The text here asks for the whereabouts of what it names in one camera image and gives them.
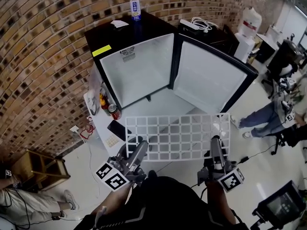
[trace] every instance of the beige pants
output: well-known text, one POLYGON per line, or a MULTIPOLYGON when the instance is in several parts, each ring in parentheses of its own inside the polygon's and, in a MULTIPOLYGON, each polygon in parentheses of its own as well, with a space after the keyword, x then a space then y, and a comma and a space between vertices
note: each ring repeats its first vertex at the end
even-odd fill
MULTIPOLYGON (((51 212, 60 212, 59 204, 50 196, 17 189, 23 201, 15 190, 7 189, 7 191, 12 198, 12 205, 6 208, 6 215, 17 225, 28 224, 24 201, 27 205, 30 223, 50 220, 51 212)), ((11 200, 5 190, 0 191, 0 202, 3 202, 0 205, 10 205, 11 200)))

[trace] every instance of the white grid rack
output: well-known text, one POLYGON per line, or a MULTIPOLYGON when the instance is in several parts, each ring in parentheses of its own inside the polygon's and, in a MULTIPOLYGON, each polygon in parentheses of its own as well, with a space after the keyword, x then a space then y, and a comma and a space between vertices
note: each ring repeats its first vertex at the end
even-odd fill
POLYGON ((230 151, 230 115, 126 117, 126 149, 149 143, 143 161, 187 161, 211 158, 211 139, 218 135, 225 156, 230 151))

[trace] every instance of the black phone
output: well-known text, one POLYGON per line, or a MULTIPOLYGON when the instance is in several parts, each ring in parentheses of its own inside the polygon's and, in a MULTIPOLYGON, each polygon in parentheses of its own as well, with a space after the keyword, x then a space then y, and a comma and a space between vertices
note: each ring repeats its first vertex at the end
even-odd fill
POLYGON ((126 141, 126 128, 123 125, 121 125, 118 121, 113 120, 109 124, 107 129, 110 130, 118 138, 122 139, 123 141, 126 141))

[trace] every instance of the white floor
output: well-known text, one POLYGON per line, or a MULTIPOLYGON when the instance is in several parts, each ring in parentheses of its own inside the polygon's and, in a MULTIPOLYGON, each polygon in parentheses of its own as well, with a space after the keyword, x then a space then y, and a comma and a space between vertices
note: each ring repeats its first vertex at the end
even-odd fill
MULTIPOLYGON (((240 100, 231 108, 230 112, 238 117, 249 115, 269 102, 267 94, 261 84, 255 81, 244 93, 240 100)), ((233 125, 231 127, 231 160, 239 161, 244 156, 252 156, 258 152, 265 151, 269 146, 275 144, 274 138, 254 138, 243 139, 242 133, 233 125)), ((290 180, 296 185, 305 188, 304 177, 307 177, 307 165, 301 152, 301 144, 291 148, 288 146, 279 147, 275 156, 270 151, 259 154, 247 162, 240 164, 240 170, 245 176, 245 182, 235 190, 227 194, 230 207, 236 211, 238 216, 250 227, 258 219, 252 216, 252 211, 258 203, 277 191, 290 180)), ((69 189, 80 205, 78 211, 67 211, 67 219, 82 219, 89 214, 108 195, 109 190, 98 184, 92 177, 92 171, 105 160, 108 154, 100 139, 92 138, 88 144, 84 144, 68 154, 66 167, 71 178, 47 193, 58 197, 65 189, 69 189)), ((158 175, 166 175, 177 179, 187 185, 197 183, 197 171, 202 168, 203 161, 183 161, 183 162, 143 162, 142 168, 145 172, 154 169, 158 175)), ((204 185, 195 187, 194 190, 201 194, 204 185)), ((33 225, 32 230, 69 230, 73 229, 78 221, 50 221, 33 225)), ((284 229, 292 230, 296 228, 296 222, 290 223, 284 229)), ((269 224, 261 229, 268 229, 269 224)))

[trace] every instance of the yellow sticker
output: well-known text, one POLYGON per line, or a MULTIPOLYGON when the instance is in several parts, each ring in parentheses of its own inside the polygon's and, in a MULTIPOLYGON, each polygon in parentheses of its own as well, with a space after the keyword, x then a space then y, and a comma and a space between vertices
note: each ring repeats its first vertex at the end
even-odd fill
POLYGON ((100 54, 102 54, 102 53, 104 53, 104 52, 106 52, 106 51, 108 51, 110 49, 111 49, 111 46, 107 45, 107 46, 104 46, 104 47, 102 47, 102 48, 100 48, 98 50, 95 50, 92 54, 95 57, 95 56, 100 55, 100 54))

